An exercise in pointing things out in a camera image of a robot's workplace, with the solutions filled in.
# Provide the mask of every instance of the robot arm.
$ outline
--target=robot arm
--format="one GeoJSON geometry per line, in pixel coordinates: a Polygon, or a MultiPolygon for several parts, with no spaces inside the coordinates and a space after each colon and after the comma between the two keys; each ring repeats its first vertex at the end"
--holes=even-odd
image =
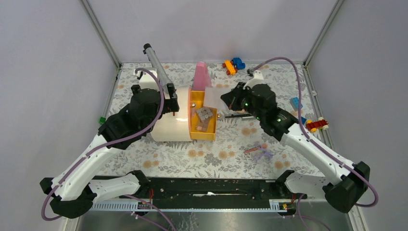
{"type": "MultiPolygon", "coordinates": [[[[149,59],[154,59],[160,65],[150,45],[149,51],[149,59]]],[[[94,203],[124,194],[135,194],[141,190],[140,187],[146,183],[146,177],[140,171],[132,171],[123,177],[110,180],[92,179],[113,157],[151,132],[153,126],[150,129],[147,127],[155,119],[161,118],[162,114],[179,110],[174,85],[171,81],[167,81],[167,75],[166,78],[162,75],[159,79],[161,82],[166,82],[165,89],[170,99],[163,98],[161,102],[157,88],[141,89],[139,85],[133,85],[130,103],[106,120],[91,144],[77,160],[61,175],[55,178],[44,178],[40,182],[44,193],[50,194],[54,190],[51,195],[53,199],[50,202],[54,213],[67,218],[76,218],[87,212],[94,203]],[[158,117],[161,103],[163,110],[158,117]],[[136,133],[140,135],[126,139],[136,133]],[[99,148],[90,154],[94,148],[120,139],[125,140],[99,148]]]]}
{"type": "MultiPolygon", "coordinates": [[[[244,109],[258,119],[266,134],[294,148],[316,166],[329,181],[327,185],[323,185],[327,183],[325,179],[292,174],[293,171],[289,171],[289,174],[284,177],[289,190],[293,193],[307,193],[312,196],[324,195],[334,208],[341,212],[348,212],[367,190],[367,185],[312,144],[313,141],[325,147],[319,139],[312,135],[308,139],[305,137],[298,119],[277,106],[275,93],[263,83],[260,71],[256,70],[250,74],[253,75],[253,79],[247,83],[238,83],[231,92],[222,95],[221,99],[229,105],[230,109],[234,111],[244,109]]],[[[353,166],[356,172],[369,180],[370,168],[364,162],[356,165],[335,151],[329,148],[326,150],[345,165],[353,166]]]]}

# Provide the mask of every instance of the gray metal rod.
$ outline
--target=gray metal rod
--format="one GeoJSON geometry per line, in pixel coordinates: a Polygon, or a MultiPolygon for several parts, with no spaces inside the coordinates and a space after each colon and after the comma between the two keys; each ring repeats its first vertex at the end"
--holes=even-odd
{"type": "Polygon", "coordinates": [[[101,42],[103,46],[106,48],[106,51],[108,51],[109,56],[112,59],[112,62],[114,62],[115,66],[117,68],[120,68],[121,63],[119,58],[117,57],[111,43],[108,40],[108,37],[106,36],[105,32],[102,29],[101,24],[98,21],[98,18],[95,15],[95,12],[93,11],[90,3],[88,0],[79,0],[82,4],[82,7],[84,8],[85,12],[88,15],[88,18],[90,22],[92,23],[93,27],[96,30],[96,33],[98,34],[99,38],[101,39],[101,42]]]}
{"type": "Polygon", "coordinates": [[[323,28],[321,29],[315,43],[313,44],[312,49],[309,51],[309,54],[307,54],[307,57],[306,57],[305,62],[304,62],[306,67],[310,64],[310,62],[311,62],[313,56],[315,55],[320,43],[322,42],[322,40],[325,37],[327,31],[329,30],[329,27],[332,25],[337,13],[339,12],[339,10],[340,10],[342,4],[344,3],[344,1],[345,0],[337,0],[337,2],[335,3],[333,9],[330,12],[329,17],[327,18],[326,22],[324,23],[323,28]]]}
{"type": "Polygon", "coordinates": [[[169,77],[167,76],[165,70],[163,69],[162,64],[160,63],[159,59],[156,56],[156,53],[154,52],[153,48],[149,43],[146,43],[144,46],[144,52],[146,53],[147,57],[149,58],[150,63],[152,63],[152,67],[156,68],[157,70],[157,75],[160,80],[160,83],[162,84],[163,90],[168,93],[167,91],[167,83],[173,83],[169,77]]]}

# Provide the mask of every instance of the green lego piece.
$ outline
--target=green lego piece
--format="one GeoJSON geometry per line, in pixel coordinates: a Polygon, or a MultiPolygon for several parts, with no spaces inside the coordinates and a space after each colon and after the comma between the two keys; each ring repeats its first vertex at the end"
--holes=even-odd
{"type": "Polygon", "coordinates": [[[104,124],[105,121],[106,121],[106,118],[105,118],[105,117],[99,118],[99,123],[100,123],[100,124],[104,124]]]}

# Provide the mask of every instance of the yellow tray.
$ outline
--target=yellow tray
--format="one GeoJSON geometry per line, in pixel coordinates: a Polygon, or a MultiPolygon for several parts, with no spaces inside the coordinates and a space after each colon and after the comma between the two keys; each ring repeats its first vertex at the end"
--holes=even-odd
{"type": "MultiPolygon", "coordinates": [[[[204,104],[204,95],[205,95],[205,91],[197,91],[197,90],[190,91],[189,105],[191,105],[191,103],[195,103],[195,109],[202,108],[204,104]]],[[[189,111],[189,115],[191,117],[190,118],[190,123],[191,123],[190,137],[191,139],[209,140],[209,141],[216,140],[217,110],[214,108],[211,108],[211,109],[212,109],[214,116],[210,119],[206,132],[197,131],[195,129],[195,127],[197,126],[197,123],[199,122],[199,118],[196,113],[194,113],[194,116],[191,117],[191,112],[189,111]]]]}

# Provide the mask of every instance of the floral tablecloth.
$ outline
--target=floral tablecloth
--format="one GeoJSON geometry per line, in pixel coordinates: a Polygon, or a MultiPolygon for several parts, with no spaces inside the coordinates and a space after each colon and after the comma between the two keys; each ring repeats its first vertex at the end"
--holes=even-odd
{"type": "MultiPolygon", "coordinates": [[[[194,77],[193,63],[163,64],[169,78],[176,88],[190,87],[194,77]]],[[[250,79],[245,70],[233,76],[227,76],[221,64],[207,64],[213,87],[233,88],[239,81],[250,79]]],[[[151,67],[148,64],[124,64],[118,80],[109,114],[117,113],[130,102],[130,87],[138,80],[132,75],[136,67],[151,67]]],[[[307,90],[301,66],[302,76],[302,115],[316,119],[307,90]]],[[[260,69],[266,83],[276,93],[278,106],[293,111],[289,100],[298,96],[296,77],[289,64],[267,64],[260,69]]],[[[151,177],[188,177],[188,178],[236,178],[236,179],[276,179],[287,169],[301,174],[322,176],[320,171],[302,155],[289,146],[279,143],[265,134],[257,120],[242,121],[240,118],[221,118],[217,122],[215,141],[193,142],[155,142],[150,135],[131,144],[128,149],[117,155],[99,172],[99,175],[124,175],[141,169],[151,177]],[[256,143],[267,148],[273,157],[259,160],[254,155],[243,152],[253,148],[256,143]]]]}

